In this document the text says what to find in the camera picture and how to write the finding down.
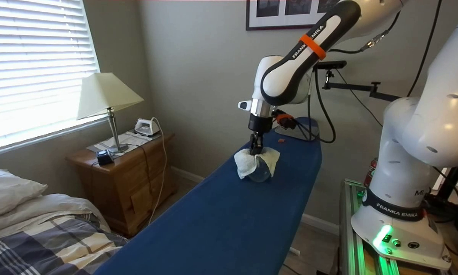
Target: framed picture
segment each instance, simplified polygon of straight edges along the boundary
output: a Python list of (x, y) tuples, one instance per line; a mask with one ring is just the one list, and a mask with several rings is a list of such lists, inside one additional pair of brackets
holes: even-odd
[(309, 27), (338, 0), (247, 0), (245, 29)]

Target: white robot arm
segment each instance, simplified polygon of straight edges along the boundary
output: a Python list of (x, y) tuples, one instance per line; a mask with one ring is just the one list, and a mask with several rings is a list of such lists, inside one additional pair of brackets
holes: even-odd
[[(285, 55), (262, 58), (250, 111), (251, 154), (260, 152), (271, 127), (271, 105), (300, 102), (302, 75), (344, 33), (360, 35), (393, 15), (405, 0), (340, 1)], [(448, 269), (442, 238), (421, 209), (434, 166), (458, 165), (458, 27), (430, 64), (418, 101), (393, 101), (386, 113), (378, 163), (350, 226), (378, 253), (401, 261)]]

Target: window blinds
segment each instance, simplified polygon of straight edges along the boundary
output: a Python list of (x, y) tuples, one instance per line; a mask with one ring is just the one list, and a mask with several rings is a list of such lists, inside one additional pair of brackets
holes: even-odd
[(74, 122), (97, 70), (82, 0), (0, 0), (0, 146)]

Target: green light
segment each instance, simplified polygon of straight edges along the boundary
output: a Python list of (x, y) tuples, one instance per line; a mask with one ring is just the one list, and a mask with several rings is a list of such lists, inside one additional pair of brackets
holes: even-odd
[(376, 237), (372, 240), (372, 244), (375, 247), (379, 247), (381, 246), (381, 240), (384, 238), (384, 235), (390, 233), (392, 232), (392, 226), (389, 224), (383, 224), (379, 232), (376, 233)]

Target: bed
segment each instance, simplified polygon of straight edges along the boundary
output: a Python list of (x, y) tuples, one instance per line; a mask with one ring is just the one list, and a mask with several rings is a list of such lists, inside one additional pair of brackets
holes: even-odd
[(0, 169), (0, 275), (92, 273), (126, 240), (85, 198)]

